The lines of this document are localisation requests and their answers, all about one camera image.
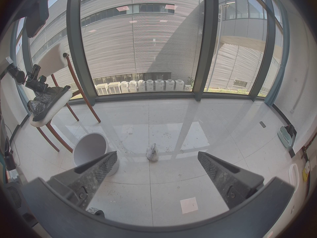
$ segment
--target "street light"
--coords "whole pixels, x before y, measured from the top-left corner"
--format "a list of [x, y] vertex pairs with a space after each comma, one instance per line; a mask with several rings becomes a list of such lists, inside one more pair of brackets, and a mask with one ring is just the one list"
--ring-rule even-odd
[[219, 44], [220, 44], [220, 37], [221, 37], [221, 25], [222, 25], [222, 10], [223, 10], [223, 8], [229, 7], [229, 6], [230, 6], [231, 4], [233, 4], [233, 3], [235, 3], [235, 2], [227, 2], [226, 4], [222, 4], [222, 5], [219, 6], [219, 8], [221, 9], [221, 10], [220, 10], [219, 36], [218, 36], [218, 43], [217, 43], [217, 49], [216, 49], [215, 59], [214, 59], [213, 65], [212, 65], [210, 79], [209, 79], [208, 84], [207, 84], [207, 91], [209, 90], [209, 86], [210, 86], [212, 74], [214, 73], [214, 70], [215, 70], [216, 59], [217, 59], [217, 55], [218, 55], [218, 51], [219, 51]]

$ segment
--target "chair backrest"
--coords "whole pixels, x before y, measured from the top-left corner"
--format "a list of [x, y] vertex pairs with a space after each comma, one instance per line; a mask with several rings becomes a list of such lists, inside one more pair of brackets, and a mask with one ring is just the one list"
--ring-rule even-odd
[[67, 59], [63, 57], [64, 53], [65, 49], [62, 43], [53, 46], [37, 63], [41, 67], [39, 76], [48, 77], [60, 69], [67, 67]]

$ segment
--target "light green container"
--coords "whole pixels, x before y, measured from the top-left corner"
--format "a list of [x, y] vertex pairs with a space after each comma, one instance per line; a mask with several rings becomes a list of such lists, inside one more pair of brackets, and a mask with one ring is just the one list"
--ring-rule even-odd
[[291, 147], [293, 140], [291, 138], [291, 135], [287, 132], [284, 126], [280, 127], [279, 131], [277, 132], [277, 135], [286, 148]]

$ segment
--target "black machine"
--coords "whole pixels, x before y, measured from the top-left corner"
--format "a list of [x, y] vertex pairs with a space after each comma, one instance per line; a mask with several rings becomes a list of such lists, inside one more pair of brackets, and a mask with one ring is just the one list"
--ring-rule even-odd
[[[33, 37], [48, 18], [47, 0], [27, 0], [15, 20], [26, 17], [28, 37]], [[0, 79], [8, 72], [21, 85], [37, 93], [47, 93], [46, 78], [38, 74], [40, 66], [31, 72], [20, 71], [10, 58], [0, 64]], [[6, 169], [14, 170], [16, 164], [10, 144], [0, 120], [0, 151], [4, 153]], [[294, 188], [288, 183], [272, 178], [265, 186], [264, 178], [241, 169], [204, 152], [198, 160], [226, 202], [229, 211], [219, 216], [183, 226], [141, 227], [117, 223], [93, 215], [85, 208], [92, 200], [101, 182], [117, 161], [116, 151], [105, 154], [74, 169], [57, 174], [45, 182], [36, 178], [23, 186], [0, 186], [0, 196], [7, 218], [14, 218], [19, 229], [28, 232], [24, 237], [37, 237], [30, 228], [37, 221], [51, 237], [263, 237], [281, 216]], [[25, 212], [18, 212], [25, 204]]]

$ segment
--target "chair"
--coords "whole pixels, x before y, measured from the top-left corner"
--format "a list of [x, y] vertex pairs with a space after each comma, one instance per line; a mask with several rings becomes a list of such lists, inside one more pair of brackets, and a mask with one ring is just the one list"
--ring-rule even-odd
[[75, 81], [76, 86], [78, 87], [78, 90], [73, 92], [71, 90], [68, 90], [54, 105], [51, 107], [51, 109], [46, 114], [45, 118], [41, 121], [33, 121], [33, 115], [30, 116], [30, 124], [38, 129], [38, 131], [41, 133], [41, 135], [46, 139], [46, 141], [56, 150], [59, 151], [59, 149], [48, 139], [48, 137], [45, 135], [45, 133], [41, 130], [40, 127], [46, 126], [50, 132], [56, 137], [56, 139], [70, 152], [73, 152], [73, 149], [58, 135], [58, 133], [54, 130], [54, 128], [51, 125], [51, 120], [56, 115], [56, 113], [66, 104], [69, 111], [72, 113], [74, 118], [79, 121], [78, 117], [74, 113], [74, 111], [71, 109], [69, 104], [67, 103], [70, 98], [81, 94], [83, 99], [85, 100], [87, 106], [95, 116], [98, 122], [100, 122], [99, 117], [97, 116], [96, 112], [94, 111], [93, 107], [90, 105], [84, 91], [82, 90], [77, 77], [75, 75], [75, 72], [73, 70], [72, 64], [69, 60], [69, 55], [65, 52], [64, 46], [62, 43], [58, 43], [55, 46], [53, 46], [43, 57], [42, 59], [37, 63], [40, 67], [40, 75], [44, 75], [45, 77], [51, 76], [53, 79], [53, 82], [55, 86], [58, 86], [57, 81], [54, 77], [54, 73], [59, 71], [60, 69], [65, 68], [68, 66], [69, 71]]

